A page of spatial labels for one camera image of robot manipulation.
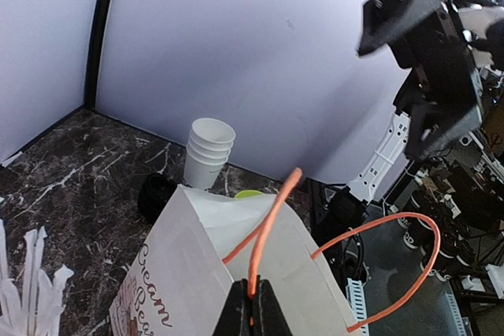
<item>stacked paper cups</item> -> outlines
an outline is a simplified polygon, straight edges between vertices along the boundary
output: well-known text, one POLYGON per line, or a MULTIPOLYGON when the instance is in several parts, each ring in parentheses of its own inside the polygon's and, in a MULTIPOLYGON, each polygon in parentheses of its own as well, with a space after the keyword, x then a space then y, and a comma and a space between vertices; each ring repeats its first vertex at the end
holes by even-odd
POLYGON ((235 131, 225 122, 213 118, 193 122, 186 146, 185 183, 193 188, 211 188, 228 162, 235 137, 235 131))

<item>white plastic part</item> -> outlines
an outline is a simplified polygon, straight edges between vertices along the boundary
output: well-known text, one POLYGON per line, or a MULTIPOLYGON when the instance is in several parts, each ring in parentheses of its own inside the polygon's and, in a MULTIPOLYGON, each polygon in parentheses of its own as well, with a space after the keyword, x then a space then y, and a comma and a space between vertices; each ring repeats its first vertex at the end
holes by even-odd
POLYGON ((31 230, 24 235, 26 241, 26 257, 24 260, 23 275, 23 299, 21 301, 22 318, 21 327, 25 333, 28 332, 28 314, 30 313, 30 292, 32 291, 33 258, 35 255, 35 243, 37 241, 37 230, 31 230))
MULTIPOLYGON (((0 220, 0 282, 9 279, 9 265, 7 264, 6 229, 3 227, 3 220, 0 220)), ((7 307, 6 296, 0 291, 0 305, 2 314, 8 325, 12 325, 12 319, 7 307)))
POLYGON ((33 269, 31 271, 30 285, 30 311, 28 312, 28 336, 35 336, 36 327, 36 308, 37 308, 37 292, 39 288, 39 269, 42 265, 42 254, 44 251, 44 239, 46 238, 46 229, 44 226, 40 228, 37 243, 35 244, 35 255, 33 257, 33 269))
POLYGON ((404 150, 409 130, 410 118, 405 113, 394 113, 371 160, 358 177, 348 183, 350 193, 354 197, 368 203, 374 199, 381 181, 404 150))
POLYGON ((487 265, 485 267, 490 277, 491 284, 494 286, 495 293, 498 299, 504 298, 504 265, 497 267, 495 265, 487 265))
MULTIPOLYGON (((346 299, 354 311, 355 318, 358 322, 366 320, 368 313, 365 308, 365 295, 364 287, 361 281, 354 281, 353 279, 347 279, 346 285, 346 299)), ((369 326, 365 325, 361 327, 361 332, 363 336, 369 335, 369 326)))
POLYGON ((11 279, 4 279, 2 281, 2 292, 7 300, 7 310, 11 319, 11 327, 19 332, 23 331, 20 327, 21 300, 19 298, 19 291, 17 291, 11 279))
POLYGON ((485 288, 480 279, 474 279, 470 275, 467 275, 462 279, 462 287, 465 290, 478 291, 481 293, 485 292, 485 288))
POLYGON ((448 306, 450 307, 451 315, 454 317, 455 326, 457 328, 457 336, 467 336, 465 331, 464 321, 460 315, 460 310, 458 309, 457 301, 453 294, 446 294, 448 306))
MULTIPOLYGON (((66 266, 59 268, 56 273, 54 273, 53 280, 53 303, 62 307, 63 302, 63 290, 65 289, 66 282, 70 277, 73 276, 73 271, 68 269, 66 266)), ((54 318, 52 322, 49 336, 58 336, 60 334, 60 315, 54 318)))

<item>paper bag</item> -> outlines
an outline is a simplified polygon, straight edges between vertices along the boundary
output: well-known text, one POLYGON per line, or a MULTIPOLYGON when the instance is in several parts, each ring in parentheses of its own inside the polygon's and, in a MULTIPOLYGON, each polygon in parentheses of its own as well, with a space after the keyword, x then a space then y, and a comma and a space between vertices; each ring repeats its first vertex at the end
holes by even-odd
MULTIPOLYGON (((221 258, 264 218, 275 196, 234 200, 186 188, 187 196, 221 258)), ((234 280, 248 274, 250 243, 228 266, 234 280)), ((259 274, 271 282, 294 336, 347 334, 357 320, 327 261, 311 259, 318 248, 294 210, 283 205, 266 243, 259 274)), ((360 335, 356 330, 353 335, 360 335)))
MULTIPOLYGON (((275 196, 235 200, 179 186, 110 308, 115 336, 212 336, 232 282, 247 278, 252 243, 230 253, 264 218, 275 196)), ((347 334, 357 321, 325 259, 284 205, 260 266, 294 336, 347 334)), ((352 335, 359 335, 359 330, 352 335)))
POLYGON ((179 186, 110 307, 113 334, 211 335, 232 283, 179 186))

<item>marble countertop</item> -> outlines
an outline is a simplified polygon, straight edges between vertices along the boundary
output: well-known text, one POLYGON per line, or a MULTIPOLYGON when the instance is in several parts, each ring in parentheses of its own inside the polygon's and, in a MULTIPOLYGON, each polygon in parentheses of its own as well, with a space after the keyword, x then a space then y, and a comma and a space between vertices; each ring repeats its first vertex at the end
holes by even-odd
MULTIPOLYGON (((183 176, 184 148, 122 123, 80 110, 0 170, 0 217, 7 233, 11 278, 19 286, 24 234, 41 226, 48 238, 43 268, 50 277, 66 264, 63 336, 108 336, 109 306, 150 225, 136 208, 146 175, 183 176)), ((226 165, 211 192, 275 193, 281 184, 226 165)), ((308 194, 289 205, 309 227, 308 194)))

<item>white wall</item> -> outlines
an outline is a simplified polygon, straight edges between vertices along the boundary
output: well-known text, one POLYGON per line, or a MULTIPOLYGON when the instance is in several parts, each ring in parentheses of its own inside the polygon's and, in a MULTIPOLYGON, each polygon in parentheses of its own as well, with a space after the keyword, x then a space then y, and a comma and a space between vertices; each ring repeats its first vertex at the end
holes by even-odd
POLYGON ((113 0, 98 109, 181 143, 216 117, 237 131, 232 163, 346 181, 406 77, 387 49, 356 57, 364 1, 113 0))
POLYGON ((96 0, 0 0, 0 162, 83 102, 96 0))

